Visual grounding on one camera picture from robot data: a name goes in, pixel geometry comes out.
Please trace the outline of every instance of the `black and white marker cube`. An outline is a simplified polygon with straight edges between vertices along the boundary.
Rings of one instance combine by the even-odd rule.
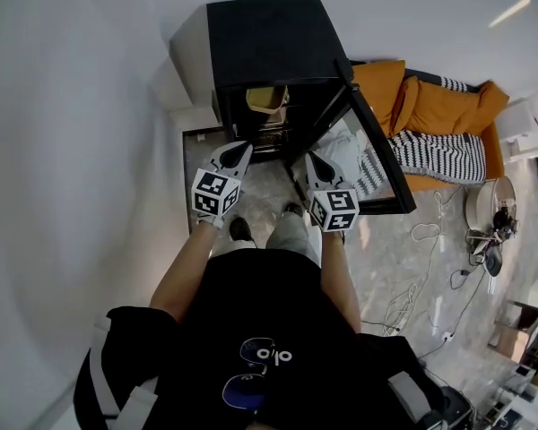
[[[325,232],[351,229],[359,216],[354,189],[313,191],[309,213]]]
[[[230,176],[197,169],[191,187],[191,203],[194,211],[222,217],[237,202],[241,182]]]

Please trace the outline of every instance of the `gray pants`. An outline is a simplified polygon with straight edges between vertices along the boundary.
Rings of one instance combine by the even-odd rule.
[[[256,248],[253,242],[247,240],[231,241],[223,246],[220,251],[215,254],[219,256],[221,254],[228,254],[241,248]],[[282,217],[277,221],[273,233],[267,240],[265,248],[273,248],[277,250],[290,250],[307,256],[309,260],[314,262],[317,266],[321,266],[321,260],[315,253],[313,245],[309,243],[308,231],[303,219],[290,211],[283,213]]]

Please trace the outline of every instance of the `black cabinet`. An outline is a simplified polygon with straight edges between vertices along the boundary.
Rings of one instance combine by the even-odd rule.
[[[208,4],[207,21],[221,120],[231,140],[253,143],[253,162],[283,159],[291,169],[352,108],[394,193],[361,202],[361,213],[415,209],[395,155],[366,100],[351,84],[351,63],[320,0]],[[287,86],[282,122],[267,123],[267,114],[247,105],[247,90],[268,86]]]

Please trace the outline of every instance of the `cabinet door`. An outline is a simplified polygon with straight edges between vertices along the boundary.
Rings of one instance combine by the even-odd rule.
[[[302,156],[316,149],[339,164],[357,190],[361,215],[410,213],[416,209],[395,154],[358,87],[347,83],[318,118],[311,135],[290,154],[290,171],[301,199],[307,191]]]

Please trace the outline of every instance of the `reflective stripe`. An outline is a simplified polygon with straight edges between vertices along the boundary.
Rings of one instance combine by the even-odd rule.
[[[388,384],[415,424],[430,413],[430,405],[424,392],[408,373],[401,371],[395,374],[388,380]]]
[[[106,375],[101,368],[101,351],[108,337],[111,320],[108,317],[100,317],[94,325],[93,341],[90,349],[90,376],[96,399],[100,405],[101,414],[106,417],[108,428],[112,427],[113,419],[119,414],[114,394],[109,388]]]
[[[143,386],[135,387],[129,399],[127,399],[122,412],[119,413],[113,430],[142,430],[157,399],[157,395],[145,390]]]

